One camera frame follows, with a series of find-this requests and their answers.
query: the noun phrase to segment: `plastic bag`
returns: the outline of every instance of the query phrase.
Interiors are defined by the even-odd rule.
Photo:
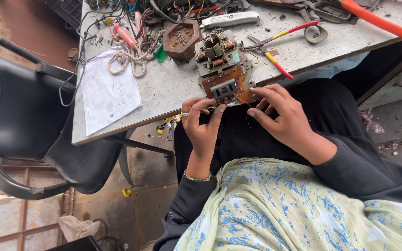
[[[95,235],[100,228],[100,221],[79,221],[72,215],[60,217],[58,224],[68,242]]]
[[[384,128],[378,122],[372,121],[373,114],[371,108],[367,112],[359,112],[359,116],[361,116],[365,130],[368,133],[384,134]]]

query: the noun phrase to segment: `rusty hexagonal weight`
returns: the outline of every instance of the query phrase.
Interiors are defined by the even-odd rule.
[[[202,34],[196,20],[182,20],[164,34],[164,51],[172,59],[188,61],[195,55],[195,44]]]

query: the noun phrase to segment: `paper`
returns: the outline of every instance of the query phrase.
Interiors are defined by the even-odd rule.
[[[86,136],[107,127],[142,106],[136,78],[128,63],[124,72],[112,75],[108,70],[109,58],[121,49],[113,47],[86,64],[82,78]],[[122,66],[111,64],[117,70]]]

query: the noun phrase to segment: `table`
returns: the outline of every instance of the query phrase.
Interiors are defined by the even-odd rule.
[[[89,10],[89,6],[83,2],[83,15]],[[243,41],[245,45],[252,43],[247,39],[247,34],[263,40],[266,37],[303,24],[303,19],[300,16],[282,7],[251,4],[247,10],[260,13],[260,22],[225,28],[225,30],[231,29],[236,40]],[[373,13],[402,26],[402,0],[381,0]],[[281,14],[285,14],[286,18],[281,20],[279,18]],[[82,24],[82,30],[86,30],[96,18],[87,17]],[[126,18],[122,22],[122,26],[128,26]],[[274,46],[280,53],[275,57],[276,60],[290,74],[295,75],[401,41],[395,35],[364,20],[358,20],[355,25],[349,23],[334,24],[325,21],[322,26],[328,31],[328,37],[320,43],[308,43],[303,37],[303,31],[297,31],[277,38],[266,44],[266,47]],[[102,33],[104,39],[108,39],[108,26],[101,24],[100,27],[100,30],[97,30],[93,26],[89,32],[91,34]],[[86,58],[94,57],[109,47],[110,45],[106,43],[103,43],[102,46],[95,46],[88,41],[85,47]],[[252,56],[249,55],[248,57],[254,62],[256,61]],[[149,61],[145,76],[137,79],[143,106],[90,136],[86,136],[82,90],[78,88],[75,98],[72,144],[85,144],[95,139],[105,138],[179,114],[184,100],[193,96],[205,96],[204,91],[198,86],[197,78],[198,71],[194,57],[188,63],[176,62],[170,58],[167,58],[163,63],[159,63],[157,60]],[[251,80],[257,85],[263,85],[282,81],[282,78],[283,76],[274,69],[269,60],[259,55],[259,64],[254,65]]]

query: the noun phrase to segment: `black office chair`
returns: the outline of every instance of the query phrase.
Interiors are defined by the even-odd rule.
[[[60,104],[63,81],[0,58],[0,190],[27,200],[39,200],[67,191],[99,191],[114,167],[122,144],[104,139],[71,144],[74,107]],[[70,102],[75,87],[63,88]],[[65,181],[33,188],[11,179],[3,170],[5,158],[42,160],[54,166]]]

